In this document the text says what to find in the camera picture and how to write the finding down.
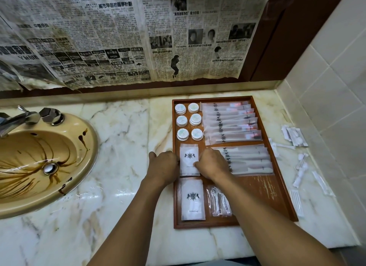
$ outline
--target wooden tray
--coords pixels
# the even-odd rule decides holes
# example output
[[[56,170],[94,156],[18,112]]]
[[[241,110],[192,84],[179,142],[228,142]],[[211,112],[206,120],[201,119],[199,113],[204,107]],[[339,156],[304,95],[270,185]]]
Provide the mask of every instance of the wooden tray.
[[[290,195],[286,189],[285,182],[283,181],[280,169],[278,167],[275,155],[273,154],[272,148],[270,146],[266,131],[264,130],[263,123],[261,117],[258,113],[257,107],[255,105],[254,99],[252,96],[245,97],[222,97],[222,98],[193,98],[193,99],[173,99],[172,101],[172,113],[173,113],[173,152],[179,156],[179,147],[181,143],[185,144],[198,144],[199,152],[201,153],[205,148],[211,147],[205,145],[205,138],[201,141],[194,141],[189,136],[188,140],[185,142],[181,142],[177,139],[176,134],[177,131],[181,128],[176,125],[176,119],[179,115],[176,114],[174,107],[181,103],[184,104],[187,112],[185,116],[188,119],[188,124],[185,126],[190,133],[194,128],[199,128],[203,130],[202,124],[199,126],[192,126],[189,124],[189,118],[192,115],[188,112],[188,105],[192,102],[199,104],[200,102],[235,102],[235,101],[248,101],[251,104],[251,107],[254,108],[255,116],[258,117],[258,129],[262,131],[263,141],[255,141],[255,142],[232,142],[232,143],[222,143],[216,144],[213,146],[244,146],[244,145],[253,145],[253,144],[264,144],[270,155],[274,175],[267,176],[240,176],[236,177],[238,182],[243,185],[243,187],[254,194],[256,197],[267,203],[272,208],[276,209],[283,216],[287,217],[293,222],[297,222],[298,218],[295,212],[295,209],[292,205]],[[179,185],[180,179],[201,179],[204,185],[204,202],[205,202],[205,221],[182,221],[181,219],[181,187]],[[206,192],[206,187],[208,185],[214,185],[214,183],[204,178],[203,176],[195,176],[195,177],[180,177],[177,181],[174,182],[174,228],[209,228],[209,227],[225,227],[231,225],[239,225],[235,216],[232,217],[213,217],[210,214],[208,208],[208,196]]]

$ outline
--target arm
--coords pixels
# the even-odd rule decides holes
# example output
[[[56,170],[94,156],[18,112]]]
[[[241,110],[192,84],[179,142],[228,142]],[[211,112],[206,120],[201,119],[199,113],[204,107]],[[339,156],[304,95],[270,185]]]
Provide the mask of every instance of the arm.
[[[229,172],[228,164],[218,150],[205,149],[195,166],[227,197],[263,266],[341,265],[313,236],[236,183],[236,177]]]
[[[148,258],[155,207],[162,190],[179,176],[171,151],[149,153],[149,168],[134,199],[87,266],[140,266]]]

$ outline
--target sink basin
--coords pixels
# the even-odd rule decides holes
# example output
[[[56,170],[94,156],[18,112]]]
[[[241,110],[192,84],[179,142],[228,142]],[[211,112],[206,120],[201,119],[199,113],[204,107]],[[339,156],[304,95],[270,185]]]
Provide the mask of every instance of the sink basin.
[[[65,196],[92,169],[98,139],[71,114],[52,126],[21,125],[0,139],[0,218],[39,209]]]

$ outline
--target person's right arm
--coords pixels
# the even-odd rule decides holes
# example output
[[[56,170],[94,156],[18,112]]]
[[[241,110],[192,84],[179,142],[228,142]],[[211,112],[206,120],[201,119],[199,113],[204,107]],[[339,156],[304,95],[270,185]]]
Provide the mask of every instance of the person's right arm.
[[[205,149],[195,167],[224,193],[263,266],[341,266],[313,236],[235,182],[218,150]]]

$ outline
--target round white soap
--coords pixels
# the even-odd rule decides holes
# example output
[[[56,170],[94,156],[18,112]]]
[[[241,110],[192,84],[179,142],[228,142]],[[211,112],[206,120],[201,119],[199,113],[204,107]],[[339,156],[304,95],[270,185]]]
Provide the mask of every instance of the round white soap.
[[[188,105],[188,111],[192,114],[197,113],[199,111],[199,105],[197,103],[191,103]]]
[[[200,114],[193,114],[189,119],[189,123],[193,126],[197,126],[201,123],[202,117]]]
[[[195,141],[201,141],[204,137],[204,133],[202,132],[202,130],[195,128],[194,130],[192,130],[191,132],[192,135],[192,139]]]
[[[188,130],[186,130],[185,128],[181,128],[180,130],[178,130],[177,132],[177,139],[180,141],[186,141],[188,140],[189,137],[189,132]]]
[[[179,127],[185,127],[188,123],[188,120],[186,116],[179,116],[176,122]]]
[[[184,115],[185,112],[186,112],[186,109],[185,109],[185,106],[183,104],[177,104],[175,107],[175,112],[178,114],[178,115]]]

